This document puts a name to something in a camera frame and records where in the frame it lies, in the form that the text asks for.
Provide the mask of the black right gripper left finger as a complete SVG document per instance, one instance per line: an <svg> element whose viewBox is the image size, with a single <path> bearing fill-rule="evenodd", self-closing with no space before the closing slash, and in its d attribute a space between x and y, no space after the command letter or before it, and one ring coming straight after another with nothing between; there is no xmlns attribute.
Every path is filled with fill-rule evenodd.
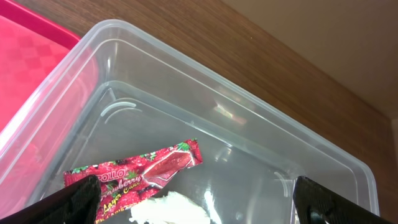
<svg viewBox="0 0 398 224"><path fill-rule="evenodd" d="M1 224L94 224L100 198L100 181L89 175L1 219Z"/></svg>

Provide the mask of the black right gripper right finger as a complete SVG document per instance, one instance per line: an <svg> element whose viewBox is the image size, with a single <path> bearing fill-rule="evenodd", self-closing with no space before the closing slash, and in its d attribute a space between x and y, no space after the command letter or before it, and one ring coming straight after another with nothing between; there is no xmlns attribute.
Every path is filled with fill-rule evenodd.
<svg viewBox="0 0 398 224"><path fill-rule="evenodd" d="M391 224L306 176L297 178L293 201L300 224Z"/></svg>

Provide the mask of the red plastic snack wrapper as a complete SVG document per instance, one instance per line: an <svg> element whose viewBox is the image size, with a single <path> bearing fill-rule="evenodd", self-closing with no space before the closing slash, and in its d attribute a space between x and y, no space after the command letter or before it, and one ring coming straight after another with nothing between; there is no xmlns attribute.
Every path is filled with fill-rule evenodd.
<svg viewBox="0 0 398 224"><path fill-rule="evenodd" d="M101 223L154 196L178 172L202 162L197 140L188 139L155 152L78 167L64 172L63 178L69 186L86 176L97 176L101 200L95 222Z"/></svg>

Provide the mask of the white paper napkin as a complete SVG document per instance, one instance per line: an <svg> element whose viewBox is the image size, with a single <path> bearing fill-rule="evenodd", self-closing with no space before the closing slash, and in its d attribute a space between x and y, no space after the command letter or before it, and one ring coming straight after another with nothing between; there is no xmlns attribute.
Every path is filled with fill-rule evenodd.
<svg viewBox="0 0 398 224"><path fill-rule="evenodd" d="M207 212L188 197L169 191L160 198L148 198L130 208L130 222L164 224L210 224Z"/></svg>

